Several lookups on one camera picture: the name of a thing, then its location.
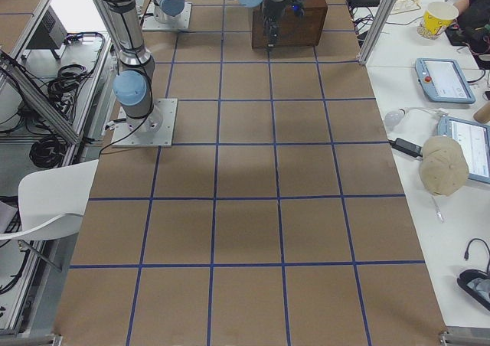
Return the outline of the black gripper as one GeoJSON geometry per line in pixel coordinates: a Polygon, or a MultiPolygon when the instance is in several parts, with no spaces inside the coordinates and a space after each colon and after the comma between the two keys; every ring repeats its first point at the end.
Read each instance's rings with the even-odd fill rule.
{"type": "Polygon", "coordinates": [[[303,0],[264,0],[262,5],[263,35],[267,39],[267,51],[272,51],[279,38],[277,22],[284,16],[287,8],[291,8],[296,17],[304,15],[303,0]]]}

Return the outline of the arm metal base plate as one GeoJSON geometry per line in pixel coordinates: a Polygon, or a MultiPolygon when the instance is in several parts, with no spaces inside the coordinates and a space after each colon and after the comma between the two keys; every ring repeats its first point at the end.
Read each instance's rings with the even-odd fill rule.
{"type": "Polygon", "coordinates": [[[142,121],[135,119],[117,123],[111,143],[116,148],[171,147],[177,108],[176,98],[156,99],[152,113],[142,126],[142,121]]]}
{"type": "Polygon", "coordinates": [[[164,32],[187,31],[191,19],[191,8],[191,3],[185,2],[184,9],[180,14],[170,16],[162,12],[160,8],[157,8],[151,2],[143,19],[142,30],[164,32]]]}

